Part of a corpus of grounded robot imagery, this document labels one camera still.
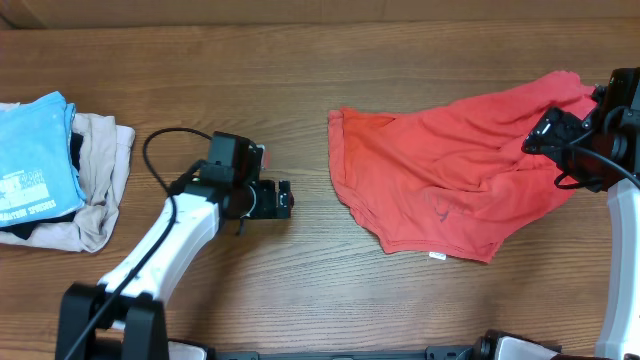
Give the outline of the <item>red t-shirt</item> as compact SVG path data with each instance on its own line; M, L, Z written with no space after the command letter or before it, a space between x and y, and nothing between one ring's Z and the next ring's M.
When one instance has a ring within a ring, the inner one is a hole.
M510 235L569 199L555 186L556 165L521 147L546 110L585 116L591 95L576 73L554 71L416 113L333 110L332 185L384 252L488 263Z

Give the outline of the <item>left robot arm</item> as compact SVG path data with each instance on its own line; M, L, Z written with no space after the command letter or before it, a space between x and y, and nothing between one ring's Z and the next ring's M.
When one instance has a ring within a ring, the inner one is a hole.
M172 340L165 306L198 252L226 220L288 219L289 182L213 183L186 174L142 240L97 285L75 283L62 298L58 359L212 359L206 345Z

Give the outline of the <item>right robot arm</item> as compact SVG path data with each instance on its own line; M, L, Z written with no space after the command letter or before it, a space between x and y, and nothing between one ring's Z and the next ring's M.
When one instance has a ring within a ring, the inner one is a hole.
M639 127L625 106L596 110L581 120L549 109L527 136L522 150L545 155L571 177L575 188L605 191L612 227L608 303L595 355L639 357Z

